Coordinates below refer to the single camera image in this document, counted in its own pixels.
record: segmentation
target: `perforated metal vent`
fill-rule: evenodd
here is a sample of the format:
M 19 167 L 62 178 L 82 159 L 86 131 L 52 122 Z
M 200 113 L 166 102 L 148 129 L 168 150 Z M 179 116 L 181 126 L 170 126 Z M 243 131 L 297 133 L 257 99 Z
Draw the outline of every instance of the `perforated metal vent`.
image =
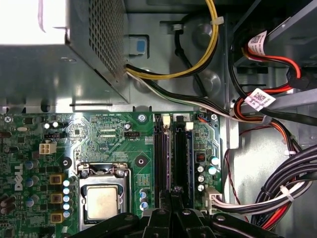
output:
M 122 0 L 89 0 L 89 45 L 117 82 L 123 77 Z

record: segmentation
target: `ram slot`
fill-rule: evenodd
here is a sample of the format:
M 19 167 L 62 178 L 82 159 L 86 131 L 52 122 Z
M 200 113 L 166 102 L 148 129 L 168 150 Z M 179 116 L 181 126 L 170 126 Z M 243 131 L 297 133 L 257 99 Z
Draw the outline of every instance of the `ram slot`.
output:
M 194 208 L 195 185 L 194 185 L 194 140 L 193 132 L 187 132 L 187 176 L 188 176 L 188 207 Z
M 168 135 L 164 134 L 161 116 L 155 115 L 154 126 L 154 201 L 159 207 L 159 192 L 167 190 Z
M 188 166 L 187 166 L 187 134 L 182 117 L 177 117 L 174 131 L 173 178 L 176 190 L 183 191 L 183 202 L 189 203 Z

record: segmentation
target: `barcode label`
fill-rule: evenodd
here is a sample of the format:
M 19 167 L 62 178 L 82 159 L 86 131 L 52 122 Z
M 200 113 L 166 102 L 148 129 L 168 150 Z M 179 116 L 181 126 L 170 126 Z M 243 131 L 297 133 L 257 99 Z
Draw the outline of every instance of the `barcode label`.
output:
M 248 42 L 249 49 L 256 55 L 265 56 L 264 53 L 264 40 L 266 38 L 267 31 L 264 31 L 257 36 L 253 37 Z
M 244 101 L 255 110 L 260 111 L 269 106 L 275 100 L 276 99 L 274 97 L 262 91 L 260 88 L 257 88 Z

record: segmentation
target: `green circuit board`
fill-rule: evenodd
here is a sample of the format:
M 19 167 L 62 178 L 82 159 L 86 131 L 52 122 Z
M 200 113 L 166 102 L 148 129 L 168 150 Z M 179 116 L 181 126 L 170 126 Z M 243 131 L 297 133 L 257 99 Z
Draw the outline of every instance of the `green circuit board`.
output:
M 78 176 L 77 165 L 83 162 L 126 163 L 132 171 L 129 210 L 141 217 L 141 190 L 147 191 L 147 208 L 154 208 L 153 114 L 0 115 L 0 200 L 14 197 L 14 201 L 8 201 L 0 208 L 3 213 L 0 216 L 0 237 L 50 238 L 54 235 L 63 238 L 77 233 L 80 206 L 77 184 L 71 190 L 70 217 L 53 222 L 52 214 L 63 214 L 63 204 L 51 203 L 51 196 L 62 194 L 64 187 L 61 181 L 55 180 L 52 184 L 52 180 Z M 168 114 L 173 121 L 173 113 Z M 206 161 L 202 165 L 207 171 L 209 157 L 220 158 L 219 124 L 202 123 L 196 120 L 195 112 L 188 114 L 194 122 L 193 156 L 196 152 L 205 154 Z M 56 152 L 41 154 L 39 145 L 48 140 L 56 143 Z M 197 144 L 205 146 L 197 149 Z M 192 168 L 195 172 L 196 162 Z M 216 175 L 204 172 L 204 176 L 204 184 L 213 185 L 221 192 L 220 168 Z M 195 207 L 202 207 L 200 200 L 196 199 Z

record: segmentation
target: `cpu socket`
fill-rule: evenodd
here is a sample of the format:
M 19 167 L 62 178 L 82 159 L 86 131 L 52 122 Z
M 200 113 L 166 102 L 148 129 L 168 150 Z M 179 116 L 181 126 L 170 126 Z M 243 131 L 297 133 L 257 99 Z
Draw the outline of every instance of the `cpu socket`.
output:
M 87 229 L 131 207 L 131 171 L 125 163 L 81 163 L 79 230 Z

